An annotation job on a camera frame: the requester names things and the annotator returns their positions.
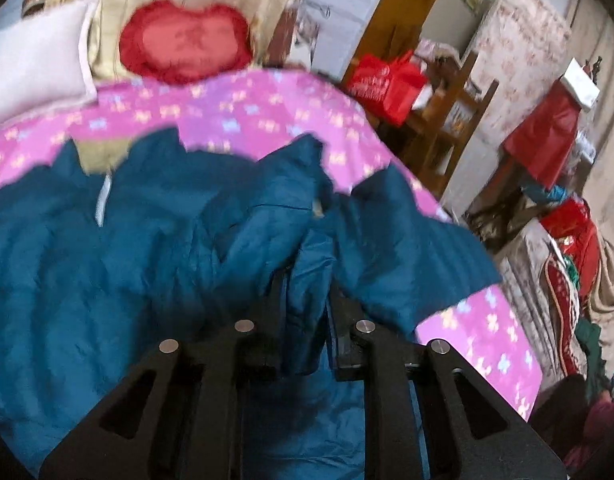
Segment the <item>teal down jacket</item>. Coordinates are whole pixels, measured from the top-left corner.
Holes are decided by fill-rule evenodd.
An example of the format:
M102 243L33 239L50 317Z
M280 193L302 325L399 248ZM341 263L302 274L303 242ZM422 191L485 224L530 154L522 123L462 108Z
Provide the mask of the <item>teal down jacket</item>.
M229 325L286 273L281 379L253 393L249 479L359 479L362 386L329 372L332 285L403 336L499 282L467 229L422 214L386 167L342 194L322 143L259 160L144 136L109 176L74 143L0 188L0 437L29 472L147 350Z

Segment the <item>pile of red clothes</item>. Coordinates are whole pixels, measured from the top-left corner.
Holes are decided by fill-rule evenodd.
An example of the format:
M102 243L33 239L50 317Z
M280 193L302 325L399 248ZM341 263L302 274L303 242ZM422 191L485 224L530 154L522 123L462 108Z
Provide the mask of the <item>pile of red clothes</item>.
M554 246L542 273L551 301L558 362L565 376L585 375L585 360L575 349L575 329L598 273L597 228L588 203L576 196L542 216L539 224Z

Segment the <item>wooden chair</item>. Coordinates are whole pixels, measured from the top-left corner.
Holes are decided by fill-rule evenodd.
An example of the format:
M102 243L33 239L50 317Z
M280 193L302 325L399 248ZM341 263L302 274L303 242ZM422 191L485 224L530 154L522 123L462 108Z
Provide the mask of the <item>wooden chair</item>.
M478 52L464 62L453 58L421 60L432 96L421 110L409 113L399 127L377 123L379 138L437 200L443 196L476 128L498 89L493 80L481 89L471 79Z

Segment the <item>red cloth on furniture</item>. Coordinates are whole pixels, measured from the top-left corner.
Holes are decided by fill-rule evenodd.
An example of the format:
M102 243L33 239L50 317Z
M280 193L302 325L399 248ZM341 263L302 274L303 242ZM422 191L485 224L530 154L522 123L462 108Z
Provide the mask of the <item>red cloth on furniture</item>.
M502 143L543 188L559 179L577 134L580 104L560 80Z

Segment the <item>pink floral bed sheet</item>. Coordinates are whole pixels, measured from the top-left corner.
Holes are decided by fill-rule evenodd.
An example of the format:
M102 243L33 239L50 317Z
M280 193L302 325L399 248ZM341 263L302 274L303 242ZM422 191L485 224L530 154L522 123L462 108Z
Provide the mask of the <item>pink floral bed sheet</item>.
M184 87L106 82L90 106L11 122L0 130L0 188L53 162L68 139L132 139L165 125L178 127L187 148L250 158L311 132L324 143L324 169L342 191L397 159L360 105L328 82L299 70L251 68ZM447 340L522 417L530 416L542 372L499 287L432 316L417 334L422 342Z

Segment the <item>red shopping bag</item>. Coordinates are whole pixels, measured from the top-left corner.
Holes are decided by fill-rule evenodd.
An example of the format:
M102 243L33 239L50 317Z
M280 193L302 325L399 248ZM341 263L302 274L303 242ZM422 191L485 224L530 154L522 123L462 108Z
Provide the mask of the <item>red shopping bag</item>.
M346 92L381 122L400 127L427 84L412 57L412 50L392 61L364 55L345 84Z

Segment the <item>red heart cushion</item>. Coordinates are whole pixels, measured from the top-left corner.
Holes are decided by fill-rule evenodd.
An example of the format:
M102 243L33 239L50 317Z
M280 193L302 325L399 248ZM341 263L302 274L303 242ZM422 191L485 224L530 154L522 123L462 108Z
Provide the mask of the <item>red heart cushion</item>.
M119 59L129 72L164 84L192 84L251 64L246 18L222 3L203 9L155 0L140 6L121 31Z

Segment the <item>white pillow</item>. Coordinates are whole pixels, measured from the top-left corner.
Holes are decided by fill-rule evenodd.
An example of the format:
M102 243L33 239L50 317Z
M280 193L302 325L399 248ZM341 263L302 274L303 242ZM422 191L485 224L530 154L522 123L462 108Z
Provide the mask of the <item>white pillow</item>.
M98 97L89 32L98 0L74 0L0 30L0 128Z

